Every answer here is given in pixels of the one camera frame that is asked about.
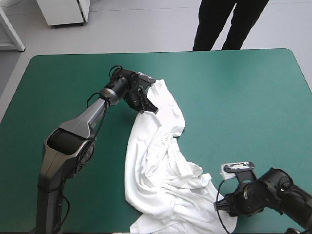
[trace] gray floor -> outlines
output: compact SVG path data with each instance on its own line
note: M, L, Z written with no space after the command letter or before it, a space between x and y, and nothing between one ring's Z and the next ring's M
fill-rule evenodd
M0 95L4 91L20 55L21 52L18 51L0 51Z
M0 66L0 85L8 80L0 97L0 120L32 56L189 51L198 25L199 5L200 0L91 0L85 26L58 29L46 24L36 0L4 8L26 51L20 54L9 79L6 66ZM242 49L291 49L312 88L311 12L311 0L271 0ZM230 20L213 49L222 47L229 27ZM6 54L0 57L14 64L15 60Z

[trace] white cloth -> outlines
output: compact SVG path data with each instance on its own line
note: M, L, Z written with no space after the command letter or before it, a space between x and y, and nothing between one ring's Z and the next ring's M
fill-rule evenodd
M137 115L126 154L126 200L143 213L130 232L225 234L214 210L217 190L210 174L180 152L175 137L185 122L165 82L157 80L147 97L159 111ZM220 215L232 232L236 217Z

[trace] person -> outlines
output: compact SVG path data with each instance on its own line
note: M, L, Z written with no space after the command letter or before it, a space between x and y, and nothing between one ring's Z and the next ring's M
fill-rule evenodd
M239 50L269 0L202 0L193 51L211 50L233 7L231 27L222 50Z

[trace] robotic arm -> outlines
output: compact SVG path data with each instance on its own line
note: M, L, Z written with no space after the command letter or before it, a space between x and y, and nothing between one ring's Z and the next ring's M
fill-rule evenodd
M230 216L252 216L269 207L281 215L285 213L306 229L304 234L312 234L312 196L296 186L292 178L281 169L270 168L259 179L256 178L253 169L254 164L251 162L221 166L224 181L237 178L238 187L233 193L226 194L224 199L214 203L216 211L227 211ZM299 233L291 228L285 232Z
M112 67L109 83L98 93L99 99L77 118L62 123L43 144L43 161L38 181L37 219L35 234L57 234L68 215L61 221L64 184L90 160L96 136L107 109L124 99L137 111L157 113L146 96L146 89L155 79L140 73Z

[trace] green tabletop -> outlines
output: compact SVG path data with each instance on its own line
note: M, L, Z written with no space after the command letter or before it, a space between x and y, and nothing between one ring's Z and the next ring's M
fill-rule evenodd
M312 95L289 50L36 56L0 124L0 232L34 227L42 142L85 109L115 64L166 81L185 117L181 152L211 173L216 187L221 164L252 161L258 176L281 168L312 193ZM109 109L94 157L67 181L71 210L63 232L126 232L140 216L124 195L135 117L124 101ZM235 186L235 180L226 182L222 193ZM300 229L265 209L240 217L235 232L281 233L287 227Z

